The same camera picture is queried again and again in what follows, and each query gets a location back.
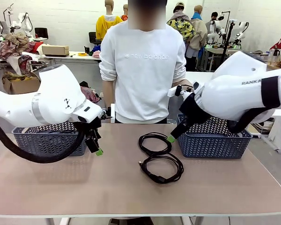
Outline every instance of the blue basket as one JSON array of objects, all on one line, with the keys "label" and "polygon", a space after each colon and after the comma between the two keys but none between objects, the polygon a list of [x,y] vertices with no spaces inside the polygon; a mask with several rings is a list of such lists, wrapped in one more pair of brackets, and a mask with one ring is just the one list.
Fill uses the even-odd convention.
[{"label": "blue basket", "polygon": [[[178,115],[178,123],[185,115]],[[229,132],[227,121],[212,117],[204,124],[195,124],[178,138],[183,156],[188,158],[241,158],[253,136],[246,130]]]},{"label": "blue basket", "polygon": [[[64,152],[78,136],[73,123],[70,122],[30,127],[27,130],[16,127],[12,133],[21,149],[39,157],[52,157]],[[86,143],[83,141],[70,156],[83,156],[85,150]]]}]

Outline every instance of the brown box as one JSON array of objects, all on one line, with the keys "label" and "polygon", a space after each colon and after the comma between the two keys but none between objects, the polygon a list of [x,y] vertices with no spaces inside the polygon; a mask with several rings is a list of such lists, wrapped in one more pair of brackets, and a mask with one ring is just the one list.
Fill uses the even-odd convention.
[{"label": "brown box", "polygon": [[67,56],[69,54],[69,46],[59,45],[43,45],[43,54],[46,56]]},{"label": "brown box", "polygon": [[40,86],[40,81],[37,77],[31,77],[32,79],[26,81],[9,81],[8,79],[3,79],[3,87],[7,94],[26,94],[38,91]]}]

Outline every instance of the gray floor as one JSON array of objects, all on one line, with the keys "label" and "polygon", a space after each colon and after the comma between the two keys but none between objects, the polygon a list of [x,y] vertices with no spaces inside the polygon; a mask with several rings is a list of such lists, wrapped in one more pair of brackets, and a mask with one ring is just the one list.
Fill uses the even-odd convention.
[{"label": "gray floor", "polygon": [[[261,161],[267,170],[281,184],[281,155],[274,152],[261,139],[252,139],[250,151]],[[154,217],[155,225],[182,225],[179,217]],[[73,218],[70,225],[108,225],[110,218]],[[232,225],[281,225],[281,215],[261,217],[231,217]],[[45,225],[43,219],[5,219],[0,218],[0,225]],[[229,225],[227,217],[206,217],[203,225]]]}]

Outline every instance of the white sweatshirt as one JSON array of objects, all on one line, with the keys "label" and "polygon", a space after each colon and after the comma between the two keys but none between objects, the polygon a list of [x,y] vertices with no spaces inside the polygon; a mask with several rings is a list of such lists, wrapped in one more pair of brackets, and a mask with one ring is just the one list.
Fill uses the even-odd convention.
[{"label": "white sweatshirt", "polygon": [[182,35],[164,30],[128,29],[128,21],[111,27],[101,44],[101,77],[115,81],[116,119],[151,124],[168,115],[168,90],[185,78]]}]

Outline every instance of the yellow hoodie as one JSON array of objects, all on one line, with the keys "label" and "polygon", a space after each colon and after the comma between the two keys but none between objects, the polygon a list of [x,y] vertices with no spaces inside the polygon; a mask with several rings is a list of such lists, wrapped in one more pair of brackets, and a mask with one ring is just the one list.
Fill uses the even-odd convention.
[{"label": "yellow hoodie", "polygon": [[118,23],[122,22],[123,20],[116,16],[115,21],[106,21],[105,16],[101,16],[99,17],[97,24],[96,24],[96,39],[98,40],[103,40],[103,38],[105,37],[107,30],[114,26],[117,25]]}]

